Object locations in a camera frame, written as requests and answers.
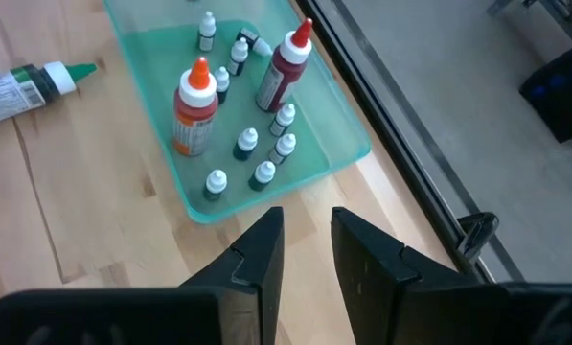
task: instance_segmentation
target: translucent tray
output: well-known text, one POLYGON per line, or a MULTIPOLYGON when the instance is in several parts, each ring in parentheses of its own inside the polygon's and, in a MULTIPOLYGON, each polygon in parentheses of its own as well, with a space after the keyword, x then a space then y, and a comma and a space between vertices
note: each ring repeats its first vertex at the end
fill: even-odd
POLYGON ((287 0, 104 0, 104 3, 175 186, 193 220, 211 223, 231 216, 343 168, 369 152, 368 134, 328 67, 314 52, 289 100, 297 110, 289 130, 296 134, 296 151, 278 167, 274 180, 264 191, 251 190, 247 180, 267 158, 277 138, 268 131, 273 115, 259 110, 254 102, 270 58, 250 52, 242 74, 231 77, 228 96, 217 111, 207 151, 192 158, 180 155, 172 147, 172 98, 181 73, 200 55, 207 57, 212 70, 225 65, 242 27, 260 33, 276 47, 285 32, 295 29, 300 20, 287 0), (197 21, 205 11, 216 16, 217 34, 213 51, 201 54, 195 41, 197 21), (247 127, 254 127, 260 139, 251 158, 240 162, 232 156, 232 149, 240 132, 247 127), (213 169, 227 173, 228 188, 219 201, 211 202, 203 197, 202 188, 213 169))

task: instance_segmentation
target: white bottle cap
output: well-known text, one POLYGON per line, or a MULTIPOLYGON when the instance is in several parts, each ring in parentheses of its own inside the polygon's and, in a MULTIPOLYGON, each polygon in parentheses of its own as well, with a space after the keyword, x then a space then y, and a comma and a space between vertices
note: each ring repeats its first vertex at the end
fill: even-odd
POLYGON ((277 112, 277 123, 283 127, 290 126, 294 122, 294 116, 296 115, 296 109, 294 104, 288 103, 282 106, 277 112))
POLYGON ((217 96, 216 77, 209 73, 209 84, 207 87, 196 89, 193 88, 188 81, 188 77, 191 73, 192 69, 183 72, 181 79, 179 80, 179 97, 181 98, 181 101, 193 108, 209 106, 217 96))
POLYGON ((296 135, 292 133, 284 135, 277 141, 277 153, 283 157, 291 155, 294 148, 296 148, 296 135))
POLYGON ((247 46, 247 40, 244 37, 241 37, 232 46, 232 50, 230 51, 230 57, 232 58, 232 60, 236 62, 243 62, 247 58, 248 49, 249 47, 247 46))
POLYGON ((221 66, 216 70, 217 91, 226 91, 230 85, 230 74, 226 67, 221 66))
POLYGON ((273 55, 273 49, 265 40, 258 38, 252 50, 263 57, 270 57, 273 55))
POLYGON ((66 66, 60 61, 46 63, 43 68, 45 72, 52 78, 54 84, 56 85, 57 92, 60 95, 67 94, 77 90, 75 81, 68 73, 66 66))
POLYGON ((211 37, 216 33, 216 19, 210 11, 205 12, 205 15, 200 20, 198 30, 201 35, 206 37, 211 37))
POLYGON ((256 172, 254 172, 254 177, 260 183, 268 183, 275 176, 275 165, 270 161, 263 161, 258 167, 256 167, 256 172))
POLYGON ((292 36, 295 32, 291 31, 286 34, 286 39, 284 42, 279 45, 279 53, 282 54, 284 59, 292 64, 301 64, 307 60, 309 54, 311 54, 311 50, 313 49, 313 44, 311 44, 311 40, 307 40, 307 44, 305 47, 300 48, 292 43, 292 36))
POLYGON ((207 182, 205 183, 207 190, 213 194, 223 192, 226 189, 227 184, 228 178, 226 177, 226 172, 221 171, 220 169, 215 169, 209 173, 209 176, 207 176, 207 182))
POLYGON ((255 128, 248 128, 239 135, 237 145, 241 150, 253 150, 258 144, 258 132, 255 128))

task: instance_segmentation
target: wooden table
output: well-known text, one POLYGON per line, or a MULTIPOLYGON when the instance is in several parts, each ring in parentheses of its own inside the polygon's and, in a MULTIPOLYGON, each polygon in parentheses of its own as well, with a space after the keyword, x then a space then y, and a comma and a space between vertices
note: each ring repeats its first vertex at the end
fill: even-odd
MULTIPOLYGON (((95 61, 100 70, 76 94, 0 123, 0 296, 25 288, 173 287, 271 206, 211 226, 186 216, 101 0, 0 0, 0 71, 51 60, 95 61)), ((354 342, 332 262, 332 206, 452 266, 334 73, 373 149, 272 203, 286 217, 282 344, 354 342)))

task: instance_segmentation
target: glue bottle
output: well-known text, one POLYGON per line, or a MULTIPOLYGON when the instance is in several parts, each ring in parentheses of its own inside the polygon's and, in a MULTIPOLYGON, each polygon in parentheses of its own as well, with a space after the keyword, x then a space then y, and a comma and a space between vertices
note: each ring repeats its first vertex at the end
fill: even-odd
POLYGON ((292 133, 279 138, 273 150, 268 154, 268 159, 275 165, 283 164, 296 148, 296 136, 292 133))
POLYGON ((254 128, 244 130, 240 135, 232 154, 240 161, 246 161, 258 145, 258 132, 254 128))
POLYGON ((206 11, 198 26, 198 49, 211 52, 216 38, 216 19, 210 11, 206 11))
POLYGON ((209 201, 216 201, 219 199, 228 184, 226 172, 220 169, 215 169, 207 176, 205 188, 202 190, 203 195, 209 201))
POLYGON ((199 155, 207 148, 217 111, 217 82, 205 57, 181 75, 174 91, 174 147, 182 154, 199 155))
POLYGON ((67 66, 57 61, 41 69, 29 64, 0 74, 0 121, 77 90, 77 81, 94 71, 93 63, 67 66))
POLYGON ((248 48, 245 38, 241 38, 233 44, 230 50, 230 61, 228 61, 228 67, 226 67, 231 75, 238 76, 243 71, 243 66, 247 60, 248 48))
POLYGON ((249 181, 249 187, 254 191, 260 192, 273 180, 275 176, 275 165, 269 161, 263 161, 256 170, 254 174, 251 175, 249 181))
POLYGON ((260 109, 277 112, 292 92, 294 83, 303 75, 312 49, 311 24, 311 19, 305 19, 295 32, 287 33, 275 49, 256 95, 260 109))
POLYGON ((226 71, 226 67, 221 66, 216 70, 216 81, 217 81, 217 102, 219 104, 226 101, 226 95, 228 94, 228 86, 230 86, 230 75, 226 71))
POLYGON ((254 34, 251 31, 242 28, 237 34, 237 40, 241 38, 245 38, 251 50, 253 50, 257 54, 260 54, 263 57, 270 57, 271 55, 273 55, 273 50, 270 48, 270 45, 268 45, 268 43, 266 43, 266 41, 263 40, 257 34, 254 34))
POLYGON ((296 115, 296 110, 294 109, 294 104, 289 103, 282 106, 281 109, 275 115, 275 119, 270 124, 268 128, 270 133, 276 137, 284 135, 287 128, 294 122, 294 115, 296 115))

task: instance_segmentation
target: red cap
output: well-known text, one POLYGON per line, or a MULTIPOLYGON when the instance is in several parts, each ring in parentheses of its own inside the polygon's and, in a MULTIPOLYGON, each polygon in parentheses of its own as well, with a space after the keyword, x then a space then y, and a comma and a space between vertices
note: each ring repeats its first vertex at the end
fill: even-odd
POLYGON ((291 41, 293 45, 298 48, 305 48, 309 35, 311 35, 311 25, 313 25, 311 18, 305 19, 303 24, 296 29, 296 33, 292 35, 291 41))
POLYGON ((188 82, 196 90, 202 90, 209 86, 209 65, 205 57, 199 57, 196 60, 188 77, 188 82))

